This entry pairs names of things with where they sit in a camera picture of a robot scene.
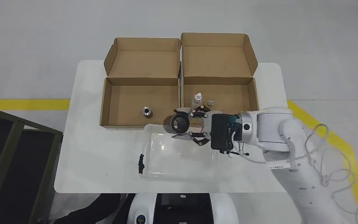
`white tabletop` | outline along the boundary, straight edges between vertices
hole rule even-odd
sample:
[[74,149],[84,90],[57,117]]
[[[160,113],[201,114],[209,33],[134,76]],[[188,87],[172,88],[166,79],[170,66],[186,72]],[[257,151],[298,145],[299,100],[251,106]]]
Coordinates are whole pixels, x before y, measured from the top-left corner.
[[[102,60],[78,64],[68,110],[56,179],[59,193],[200,193],[284,192],[263,165],[233,157],[233,178],[219,183],[146,180],[138,174],[141,129],[105,129],[99,125],[103,80]],[[287,107],[281,69],[259,63],[254,75],[260,109]],[[255,147],[246,147],[263,159]]]

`yellow floor line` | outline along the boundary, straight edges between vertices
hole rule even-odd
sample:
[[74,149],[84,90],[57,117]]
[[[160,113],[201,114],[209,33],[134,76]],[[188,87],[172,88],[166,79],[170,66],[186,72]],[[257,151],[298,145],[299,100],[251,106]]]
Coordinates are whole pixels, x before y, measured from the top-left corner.
[[[0,99],[0,110],[68,110],[70,99]],[[314,119],[306,111],[288,100],[288,106],[295,117],[300,119],[309,129],[313,129],[320,122]],[[324,136],[324,129],[318,129],[318,135]],[[332,131],[329,132],[328,143],[341,150],[350,160],[353,173],[358,177],[358,162],[355,159],[354,150]],[[353,194],[358,202],[358,181],[354,184]]]
[[0,99],[0,110],[68,110],[69,99]]
[[[292,110],[295,117],[300,119],[309,129],[313,130],[313,128],[320,124],[318,120],[316,120],[314,117],[309,115],[306,111],[301,109],[297,104],[292,102],[291,100],[287,101],[289,108]],[[317,134],[320,137],[324,137],[325,129],[318,129]],[[329,131],[329,135],[327,138],[327,142],[331,147],[339,149],[341,152],[343,152],[347,158],[350,160],[351,166],[352,166],[352,172],[355,176],[358,177],[358,162],[356,160],[354,149],[350,144],[345,142],[342,138],[340,138],[338,135],[334,134],[332,131]],[[354,183],[353,188],[353,195],[355,197],[356,203],[358,203],[358,180]]]

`small bottle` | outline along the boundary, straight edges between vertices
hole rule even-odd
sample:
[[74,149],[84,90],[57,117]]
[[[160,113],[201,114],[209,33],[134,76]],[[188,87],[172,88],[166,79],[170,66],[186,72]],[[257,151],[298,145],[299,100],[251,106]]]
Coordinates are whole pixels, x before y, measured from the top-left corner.
[[201,103],[202,103],[202,95],[201,93],[198,93],[192,98],[191,108],[197,108],[198,106],[201,105]]

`clear plastic container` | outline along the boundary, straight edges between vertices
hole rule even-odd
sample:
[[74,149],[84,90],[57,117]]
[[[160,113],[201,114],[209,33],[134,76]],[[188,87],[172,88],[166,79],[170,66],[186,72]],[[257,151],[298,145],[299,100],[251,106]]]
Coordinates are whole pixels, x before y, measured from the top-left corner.
[[210,143],[174,139],[161,125],[144,128],[144,170],[141,177],[155,180],[222,181],[232,178],[232,159],[212,150]]

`cable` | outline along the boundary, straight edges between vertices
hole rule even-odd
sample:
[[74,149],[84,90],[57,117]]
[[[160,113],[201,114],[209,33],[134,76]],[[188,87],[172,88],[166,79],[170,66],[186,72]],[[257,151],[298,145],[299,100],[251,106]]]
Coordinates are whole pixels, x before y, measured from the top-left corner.
[[240,153],[240,149],[237,149],[236,146],[235,146],[235,141],[234,141],[234,135],[235,135],[236,132],[233,133],[233,135],[231,136],[231,141],[233,143],[233,146],[235,148],[235,150],[237,152],[230,152],[232,154],[235,154],[235,155],[239,155],[241,157],[243,157],[245,160],[248,160],[250,162],[253,162],[254,164],[266,164],[266,161],[256,161],[256,160],[251,160],[250,158],[247,158],[247,157],[244,157],[244,155],[242,153]]
[[[319,127],[321,127],[321,126],[322,126],[322,127],[325,127],[325,129],[326,129],[326,134],[324,135],[324,138],[323,138],[322,142],[321,142],[316,148],[314,148],[312,151],[308,151],[307,142],[309,141],[310,137],[311,137],[311,136],[317,131],[317,129],[318,129]],[[318,149],[320,148],[320,146],[321,146],[323,143],[326,142],[326,140],[327,140],[327,138],[328,138],[328,134],[329,134],[329,129],[328,129],[328,127],[327,127],[325,124],[318,124],[318,125],[316,125],[316,126],[314,127],[314,129],[312,130],[311,134],[310,134],[309,136],[307,136],[307,138],[306,138],[306,141],[305,141],[305,144],[304,144],[304,148],[305,148],[305,150],[306,150],[306,155],[304,155],[303,157],[308,156],[308,161],[309,161],[310,165],[313,166],[313,168],[315,169],[315,171],[318,173],[318,175],[319,175],[319,177],[320,177],[320,179],[321,179],[321,185],[322,185],[322,186],[326,186],[326,187],[327,187],[327,186],[329,185],[329,181],[340,182],[340,181],[344,181],[344,180],[348,179],[350,176],[352,176],[352,178],[353,178],[352,182],[350,182],[350,184],[349,184],[348,186],[346,186],[346,187],[344,187],[344,188],[341,188],[341,189],[339,189],[339,190],[335,190],[334,192],[332,192],[331,197],[332,197],[332,199],[334,200],[335,204],[337,205],[337,207],[338,207],[340,210],[342,210],[342,211],[344,211],[344,212],[346,212],[346,213],[348,213],[348,214],[354,214],[354,215],[355,215],[355,221],[356,221],[356,223],[358,224],[358,207],[356,208],[356,211],[355,211],[355,212],[348,211],[348,210],[342,208],[342,207],[337,203],[337,201],[336,201],[336,199],[335,199],[335,194],[337,194],[337,193],[339,193],[339,192],[343,192],[343,191],[345,191],[345,190],[348,190],[348,189],[352,188],[353,185],[354,185],[354,183],[355,183],[355,181],[356,181],[355,175],[354,175],[354,173],[352,172],[352,165],[351,165],[351,162],[349,161],[348,157],[347,157],[344,153],[342,153],[341,151],[339,151],[339,150],[336,149],[336,148],[325,148],[325,149],[323,150],[323,152],[322,152],[322,155],[321,155],[321,163],[320,163],[320,165],[319,165],[319,170],[315,167],[314,164],[312,164],[311,154],[312,154],[313,152],[318,151]],[[332,171],[331,173],[329,173],[329,175],[323,175],[324,155],[326,154],[326,152],[328,151],[328,149],[334,149],[334,150],[337,151],[339,154],[341,154],[341,155],[343,156],[343,158],[346,160],[346,162],[348,163],[348,169],[338,169],[338,170]],[[332,178],[332,176],[333,176],[334,174],[336,174],[336,173],[338,173],[338,172],[341,172],[341,171],[346,171],[346,172],[347,172],[347,175],[346,175],[344,178],[341,178],[341,179],[333,179],[333,178]]]

